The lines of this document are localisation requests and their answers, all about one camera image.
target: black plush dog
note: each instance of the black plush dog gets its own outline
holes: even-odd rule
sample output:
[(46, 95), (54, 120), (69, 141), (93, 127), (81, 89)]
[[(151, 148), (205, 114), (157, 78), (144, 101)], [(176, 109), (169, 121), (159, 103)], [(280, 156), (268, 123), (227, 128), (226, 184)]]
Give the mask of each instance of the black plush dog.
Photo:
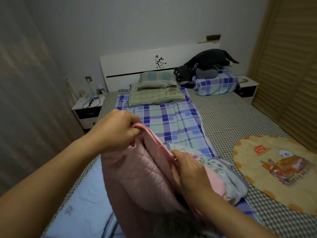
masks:
[(185, 85), (191, 83), (197, 68), (208, 70), (215, 65), (229, 66), (232, 63), (239, 62), (234, 60), (225, 50), (209, 49), (198, 53), (183, 66), (176, 68), (174, 70), (174, 75), (176, 76), (176, 82), (179, 85)]

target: yellow round mat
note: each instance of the yellow round mat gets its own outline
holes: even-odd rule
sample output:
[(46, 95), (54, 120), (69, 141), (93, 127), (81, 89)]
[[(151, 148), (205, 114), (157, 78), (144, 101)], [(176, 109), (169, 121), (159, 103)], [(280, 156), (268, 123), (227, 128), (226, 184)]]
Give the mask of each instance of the yellow round mat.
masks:
[(238, 141), (235, 164), (257, 189), (302, 213), (317, 215), (317, 155), (293, 139), (255, 135)]

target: wooden closet door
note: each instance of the wooden closet door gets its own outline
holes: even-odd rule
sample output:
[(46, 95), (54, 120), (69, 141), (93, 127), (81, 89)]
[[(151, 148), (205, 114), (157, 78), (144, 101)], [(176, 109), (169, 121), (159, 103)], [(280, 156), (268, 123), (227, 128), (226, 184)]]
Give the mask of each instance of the wooden closet door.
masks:
[(317, 0), (269, 0), (247, 75), (253, 105), (317, 152)]

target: forearm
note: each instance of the forearm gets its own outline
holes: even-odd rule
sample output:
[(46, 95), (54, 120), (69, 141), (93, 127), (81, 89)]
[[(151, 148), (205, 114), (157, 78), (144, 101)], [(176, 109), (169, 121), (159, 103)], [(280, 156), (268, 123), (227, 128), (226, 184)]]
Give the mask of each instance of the forearm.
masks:
[(218, 194), (209, 194), (208, 199), (204, 197), (198, 208), (227, 238), (277, 238)]
[(0, 198), (0, 237), (39, 237), (94, 158), (79, 139)]

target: nightstand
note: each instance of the nightstand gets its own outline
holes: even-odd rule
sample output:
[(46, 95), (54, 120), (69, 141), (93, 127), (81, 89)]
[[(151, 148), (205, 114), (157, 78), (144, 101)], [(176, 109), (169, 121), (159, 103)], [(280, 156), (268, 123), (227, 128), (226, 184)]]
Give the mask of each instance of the nightstand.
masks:
[(247, 76), (237, 76), (240, 84), (240, 89), (234, 92), (238, 94), (246, 103), (252, 104), (258, 83), (248, 78)]
[(100, 98), (100, 104), (99, 100), (95, 99), (89, 108), (89, 102), (87, 102), (86, 98), (80, 98), (77, 103), (72, 108), (75, 116), (81, 123), (81, 126), (83, 127), (83, 130), (85, 132), (88, 132), (96, 123), (98, 119), (98, 115), (101, 110), (101, 106), (103, 104), (103, 101), (105, 98)]

